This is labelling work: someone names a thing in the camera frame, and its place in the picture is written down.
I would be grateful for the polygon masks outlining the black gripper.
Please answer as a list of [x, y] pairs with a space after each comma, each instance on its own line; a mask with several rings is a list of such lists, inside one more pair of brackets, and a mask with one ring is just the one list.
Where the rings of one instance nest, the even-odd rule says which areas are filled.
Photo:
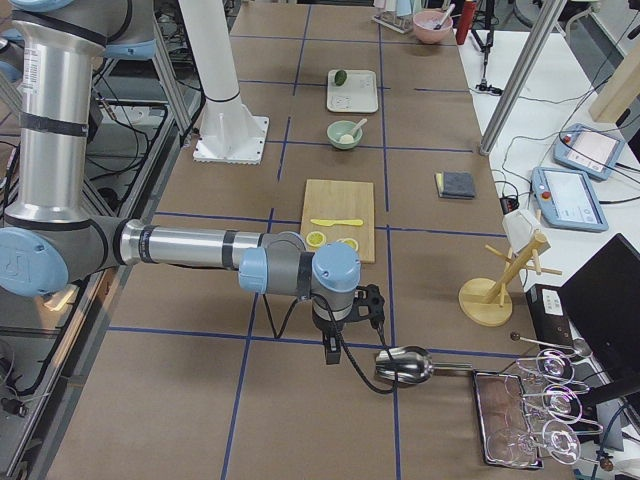
[[341, 360], [341, 345], [338, 340], [338, 333], [342, 332], [346, 322], [337, 320], [332, 323], [316, 313], [312, 314], [314, 325], [322, 333], [325, 361], [327, 364], [339, 364]]

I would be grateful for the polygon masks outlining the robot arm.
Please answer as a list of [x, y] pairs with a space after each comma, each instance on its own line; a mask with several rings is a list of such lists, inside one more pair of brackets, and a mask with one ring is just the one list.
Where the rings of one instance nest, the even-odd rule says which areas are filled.
[[35, 297], [141, 262], [232, 270], [247, 291], [310, 301], [325, 358], [337, 363], [343, 326], [358, 312], [360, 261], [348, 245], [310, 252], [291, 232], [166, 228], [81, 208], [92, 62], [154, 57], [152, 3], [16, 1], [13, 21], [24, 40], [23, 100], [18, 196], [1, 231], [3, 288]]

